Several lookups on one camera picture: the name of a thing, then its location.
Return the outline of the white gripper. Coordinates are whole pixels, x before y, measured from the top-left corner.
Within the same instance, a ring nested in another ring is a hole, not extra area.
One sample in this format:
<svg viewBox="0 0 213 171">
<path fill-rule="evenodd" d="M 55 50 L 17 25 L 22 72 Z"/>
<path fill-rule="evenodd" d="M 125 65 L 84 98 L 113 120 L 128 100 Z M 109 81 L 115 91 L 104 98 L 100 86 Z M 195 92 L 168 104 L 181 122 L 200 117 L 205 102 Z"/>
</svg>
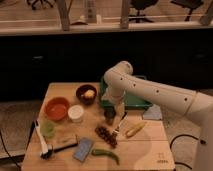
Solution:
<svg viewBox="0 0 213 171">
<path fill-rule="evenodd" d="M 105 93 L 102 95 L 101 99 L 108 101 L 112 105 L 116 106 L 123 102 L 125 92 L 123 90 L 108 87 Z"/>
</svg>

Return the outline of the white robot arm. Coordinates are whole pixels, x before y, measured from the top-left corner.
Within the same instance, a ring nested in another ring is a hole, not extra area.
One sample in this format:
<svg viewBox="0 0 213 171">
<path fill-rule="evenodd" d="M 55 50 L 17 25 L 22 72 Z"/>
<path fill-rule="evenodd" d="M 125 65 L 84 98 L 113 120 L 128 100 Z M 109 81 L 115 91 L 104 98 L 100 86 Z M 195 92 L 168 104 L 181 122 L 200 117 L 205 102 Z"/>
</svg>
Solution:
<svg viewBox="0 0 213 171">
<path fill-rule="evenodd" d="M 199 142 L 192 171 L 213 171 L 213 96 L 132 75 L 133 67 L 121 61 L 108 69 L 103 78 L 108 85 L 102 98 L 119 104 L 126 92 L 186 116 L 200 126 Z"/>
</svg>

